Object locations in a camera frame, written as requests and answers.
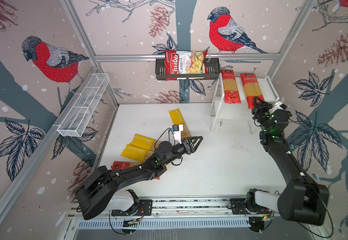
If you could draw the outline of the red spaghetti bag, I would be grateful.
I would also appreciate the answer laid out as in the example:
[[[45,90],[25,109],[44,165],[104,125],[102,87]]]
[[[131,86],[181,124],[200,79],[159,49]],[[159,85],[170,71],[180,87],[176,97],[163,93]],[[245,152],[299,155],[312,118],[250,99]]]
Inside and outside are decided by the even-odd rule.
[[[244,90],[248,102],[249,109],[253,109],[256,101],[255,97],[258,97],[264,101],[264,97],[261,91],[261,88],[258,83],[256,74],[254,73],[241,73],[242,83],[244,85]]]
[[[225,103],[226,104],[241,104],[241,98],[238,90],[238,85],[233,70],[221,70]]]
[[[143,163],[115,161],[112,165],[112,172],[114,171],[118,171],[118,174],[124,179],[143,178],[147,181],[159,180],[165,167],[158,161],[145,161]]]

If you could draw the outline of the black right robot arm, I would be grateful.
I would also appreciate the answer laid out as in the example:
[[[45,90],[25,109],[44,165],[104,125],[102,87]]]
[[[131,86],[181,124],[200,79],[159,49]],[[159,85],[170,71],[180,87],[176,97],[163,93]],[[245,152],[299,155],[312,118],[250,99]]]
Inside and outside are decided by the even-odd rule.
[[[288,126],[291,112],[277,102],[275,105],[259,97],[253,98],[253,119],[259,123],[260,143],[277,164],[286,188],[280,194],[251,189],[246,207],[251,212],[261,208],[280,214],[287,221],[321,226],[326,217],[329,190],[310,177],[290,151],[283,130]]]

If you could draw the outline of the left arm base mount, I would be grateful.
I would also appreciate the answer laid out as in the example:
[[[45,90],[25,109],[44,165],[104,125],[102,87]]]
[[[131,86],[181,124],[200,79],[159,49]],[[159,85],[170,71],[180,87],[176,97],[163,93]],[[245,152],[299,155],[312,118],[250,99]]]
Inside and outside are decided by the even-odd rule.
[[[116,192],[108,204],[112,217],[150,216],[152,200],[141,200],[133,190]]]

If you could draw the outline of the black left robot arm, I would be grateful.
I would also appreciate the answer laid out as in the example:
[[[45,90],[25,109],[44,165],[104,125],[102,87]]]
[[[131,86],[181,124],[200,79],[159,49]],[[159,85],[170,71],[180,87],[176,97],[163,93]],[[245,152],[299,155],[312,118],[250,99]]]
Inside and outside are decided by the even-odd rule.
[[[176,145],[164,141],[147,160],[137,166],[122,170],[108,170],[106,166],[95,169],[75,190],[84,220],[102,213],[119,189],[160,177],[168,164],[185,154],[195,153],[202,140],[202,136],[190,137]]]

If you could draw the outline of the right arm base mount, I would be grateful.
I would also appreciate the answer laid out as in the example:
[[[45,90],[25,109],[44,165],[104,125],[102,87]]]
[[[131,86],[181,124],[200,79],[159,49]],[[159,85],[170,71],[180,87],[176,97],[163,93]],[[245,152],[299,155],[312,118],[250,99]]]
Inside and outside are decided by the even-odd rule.
[[[258,189],[250,189],[245,198],[230,199],[227,208],[232,210],[233,215],[273,215],[273,211],[268,208],[261,207],[255,202],[255,193]]]

